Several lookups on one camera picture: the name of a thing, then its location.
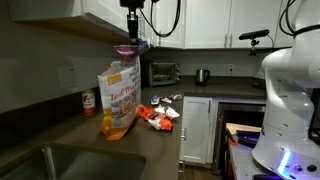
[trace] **snack bag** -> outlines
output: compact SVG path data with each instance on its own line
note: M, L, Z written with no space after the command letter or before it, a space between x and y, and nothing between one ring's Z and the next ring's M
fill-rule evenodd
M121 61L98 76L106 140L119 140L136 117L141 101L140 62L136 46L116 46Z

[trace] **white lower cabinet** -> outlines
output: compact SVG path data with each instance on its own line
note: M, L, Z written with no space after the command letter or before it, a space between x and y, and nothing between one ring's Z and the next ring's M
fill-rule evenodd
M216 121L213 111L218 102L212 98L184 97L180 161L195 164L210 164L213 156L213 129Z

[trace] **appliance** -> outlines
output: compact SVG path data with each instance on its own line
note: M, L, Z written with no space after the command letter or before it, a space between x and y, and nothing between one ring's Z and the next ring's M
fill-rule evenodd
M205 86L207 81L210 78L210 71L206 69L198 69L196 73L196 82L197 86Z
M180 81L179 64L173 62L150 62L148 66L149 86L176 84Z
M212 161L213 174L226 172L226 123L261 127L265 112L265 104L219 103L218 118Z

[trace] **kitchen counter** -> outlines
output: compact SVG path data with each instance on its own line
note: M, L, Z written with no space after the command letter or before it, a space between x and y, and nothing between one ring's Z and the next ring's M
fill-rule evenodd
M228 83L201 87L194 85L194 77L182 77L177 85L143 88L142 103L150 106L150 98L153 95L168 96L178 93L185 96L265 99L264 90L251 87L251 78L232 78L231 81L228 78L217 78L216 80L217 82L228 80ZM182 100L173 102L173 106L180 115L182 105ZM146 158L141 175L142 180L178 179L181 117L173 120L174 127L171 132L156 131L150 124L139 120L132 131L119 141L104 140L104 136L100 133L102 117L101 110L93 117L84 117L81 114L73 116L63 123L24 140L24 143L0 150L0 165L42 143L57 142L140 154Z

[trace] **sink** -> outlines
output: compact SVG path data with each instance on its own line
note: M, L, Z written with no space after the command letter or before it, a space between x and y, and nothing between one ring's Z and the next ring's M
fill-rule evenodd
M139 179L146 159L141 155L95 148L48 144L0 167L1 180Z

